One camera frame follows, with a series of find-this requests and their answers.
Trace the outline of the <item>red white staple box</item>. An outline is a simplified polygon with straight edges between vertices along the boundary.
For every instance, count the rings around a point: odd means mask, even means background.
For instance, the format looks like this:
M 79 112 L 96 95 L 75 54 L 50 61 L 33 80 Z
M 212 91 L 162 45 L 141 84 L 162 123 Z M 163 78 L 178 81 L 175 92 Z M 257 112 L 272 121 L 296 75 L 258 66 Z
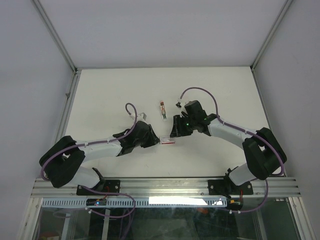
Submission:
M 160 137 L 160 144 L 161 145 L 175 144 L 175 139 L 171 138 L 170 136 L 161 136 Z

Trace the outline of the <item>pink mini stapler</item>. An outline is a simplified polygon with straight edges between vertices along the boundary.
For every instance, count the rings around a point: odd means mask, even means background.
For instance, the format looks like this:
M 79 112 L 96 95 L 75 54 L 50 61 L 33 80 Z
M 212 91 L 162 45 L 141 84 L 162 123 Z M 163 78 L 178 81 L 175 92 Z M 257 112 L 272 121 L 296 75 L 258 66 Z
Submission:
M 167 113 L 165 109 L 165 104 L 163 101 L 160 101 L 160 113 L 163 121 L 167 120 Z

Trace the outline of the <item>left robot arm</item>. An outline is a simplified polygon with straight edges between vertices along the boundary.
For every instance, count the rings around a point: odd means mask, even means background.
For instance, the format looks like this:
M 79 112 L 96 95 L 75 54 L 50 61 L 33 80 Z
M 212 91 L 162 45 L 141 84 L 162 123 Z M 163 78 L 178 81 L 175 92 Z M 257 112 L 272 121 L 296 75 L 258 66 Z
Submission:
M 54 188 L 67 184 L 85 186 L 93 194 L 105 188 L 105 179 L 98 169 L 82 166 L 83 163 L 106 157 L 130 154 L 134 148 L 149 148 L 160 143 L 152 126 L 137 121 L 131 129 L 92 142 L 77 141 L 71 136 L 62 137 L 39 160 L 42 179 Z

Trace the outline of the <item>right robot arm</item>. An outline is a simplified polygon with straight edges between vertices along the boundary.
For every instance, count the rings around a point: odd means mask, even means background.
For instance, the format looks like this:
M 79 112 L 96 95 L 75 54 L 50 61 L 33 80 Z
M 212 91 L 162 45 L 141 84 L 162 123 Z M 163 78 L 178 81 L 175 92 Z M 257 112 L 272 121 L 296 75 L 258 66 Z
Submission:
M 213 185 L 217 195 L 229 198 L 239 194 L 252 180 L 266 180 L 277 169 L 282 170 L 287 161 L 285 152 L 270 129 L 246 130 L 225 122 L 216 113 L 207 114 L 197 100 L 188 102 L 180 114 L 173 116 L 170 137 L 186 137 L 194 131 L 225 140 L 244 152 L 245 163 L 228 169 L 223 180 Z

